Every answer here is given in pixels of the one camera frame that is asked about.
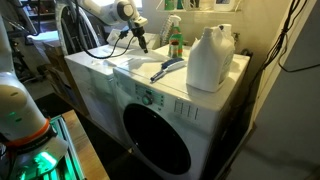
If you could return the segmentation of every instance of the washer door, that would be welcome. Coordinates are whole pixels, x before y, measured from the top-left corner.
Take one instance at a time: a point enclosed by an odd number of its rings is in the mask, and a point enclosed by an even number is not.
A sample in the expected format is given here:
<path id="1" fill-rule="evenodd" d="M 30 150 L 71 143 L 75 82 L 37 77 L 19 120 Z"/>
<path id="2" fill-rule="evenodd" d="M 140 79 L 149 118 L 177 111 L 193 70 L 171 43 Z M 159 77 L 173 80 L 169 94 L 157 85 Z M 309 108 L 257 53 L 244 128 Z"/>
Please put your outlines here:
<path id="1" fill-rule="evenodd" d="M 123 119 L 131 139 L 153 164 L 171 174 L 189 170 L 191 160 L 186 145 L 162 117 L 142 105 L 131 104 Z"/>

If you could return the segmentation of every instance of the floor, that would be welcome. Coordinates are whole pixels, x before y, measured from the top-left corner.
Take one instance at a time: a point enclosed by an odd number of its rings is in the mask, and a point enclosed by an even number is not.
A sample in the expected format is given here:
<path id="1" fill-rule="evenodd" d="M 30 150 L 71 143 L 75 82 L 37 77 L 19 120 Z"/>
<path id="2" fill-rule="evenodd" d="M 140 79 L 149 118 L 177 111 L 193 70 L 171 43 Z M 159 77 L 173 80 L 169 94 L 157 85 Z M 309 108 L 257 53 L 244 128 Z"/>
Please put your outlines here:
<path id="1" fill-rule="evenodd" d="M 62 99 L 53 93 L 53 89 L 47 80 L 28 82 L 24 85 L 44 116 L 53 117 L 72 109 L 71 106 L 64 103 Z M 116 141 L 94 126 L 88 119 L 80 113 L 77 113 L 77 115 L 110 179 L 161 179 Z"/>

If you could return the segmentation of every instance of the front-load washer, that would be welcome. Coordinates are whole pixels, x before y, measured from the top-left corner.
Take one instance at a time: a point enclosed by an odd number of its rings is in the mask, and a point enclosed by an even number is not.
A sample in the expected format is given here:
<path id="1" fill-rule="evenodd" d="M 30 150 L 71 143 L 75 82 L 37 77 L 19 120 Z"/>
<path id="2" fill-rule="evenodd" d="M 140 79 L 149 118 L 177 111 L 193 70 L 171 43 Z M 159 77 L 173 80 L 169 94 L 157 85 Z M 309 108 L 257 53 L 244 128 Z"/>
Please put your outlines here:
<path id="1" fill-rule="evenodd" d="M 186 70 L 150 77 L 162 62 L 129 61 L 114 68 L 121 122 L 133 154 L 164 179 L 201 179 L 222 137 L 230 102 L 249 57 L 235 55 L 224 85 L 209 93 L 186 84 Z"/>
<path id="2" fill-rule="evenodd" d="M 119 34 L 120 30 L 112 30 L 108 37 L 109 45 L 89 51 L 96 56 L 110 55 Z M 159 46 L 157 45 L 159 35 L 146 33 L 144 36 L 152 54 L 152 49 Z M 127 37 L 118 41 L 113 55 L 122 54 L 131 37 L 132 33 L 129 32 Z M 100 60 L 90 57 L 85 52 L 65 56 L 66 63 L 89 111 L 88 118 L 125 148 L 129 146 L 124 137 L 124 130 L 119 124 L 120 117 L 115 100 L 112 69 L 141 54 L 144 52 L 139 47 L 138 41 L 133 40 L 129 50 L 124 55 L 115 58 Z"/>

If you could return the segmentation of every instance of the detergent bottle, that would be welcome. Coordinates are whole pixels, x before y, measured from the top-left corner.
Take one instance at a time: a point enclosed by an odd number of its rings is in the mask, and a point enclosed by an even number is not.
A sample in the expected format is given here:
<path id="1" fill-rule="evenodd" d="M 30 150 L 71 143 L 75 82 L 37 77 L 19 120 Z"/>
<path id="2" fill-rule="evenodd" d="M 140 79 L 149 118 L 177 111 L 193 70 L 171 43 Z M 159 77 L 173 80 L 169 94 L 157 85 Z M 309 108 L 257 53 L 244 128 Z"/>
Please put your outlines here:
<path id="1" fill-rule="evenodd" d="M 233 59 L 234 46 L 219 27 L 206 27 L 199 42 L 191 47 L 187 84 L 216 92 L 223 85 Z"/>
<path id="2" fill-rule="evenodd" d="M 182 57 L 183 51 L 183 36 L 179 27 L 179 21 L 181 18 L 177 15 L 170 16 L 171 21 L 173 22 L 172 35 L 169 38 L 169 52 L 168 56 Z"/>

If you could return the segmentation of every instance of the white robot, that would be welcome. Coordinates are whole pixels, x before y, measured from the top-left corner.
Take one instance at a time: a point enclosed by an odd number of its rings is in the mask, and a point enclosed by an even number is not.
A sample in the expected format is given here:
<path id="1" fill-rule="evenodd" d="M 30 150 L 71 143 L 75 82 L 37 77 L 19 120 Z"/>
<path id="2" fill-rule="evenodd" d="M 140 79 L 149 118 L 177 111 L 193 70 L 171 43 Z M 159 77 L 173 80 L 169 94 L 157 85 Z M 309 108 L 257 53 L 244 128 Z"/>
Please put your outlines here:
<path id="1" fill-rule="evenodd" d="M 132 0 L 78 0 L 107 25 L 128 22 L 147 53 L 143 26 L 147 23 Z M 23 84 L 17 79 L 3 19 L 0 16 L 0 180 L 32 179 L 50 172 L 65 155 L 68 144 L 59 138 Z"/>

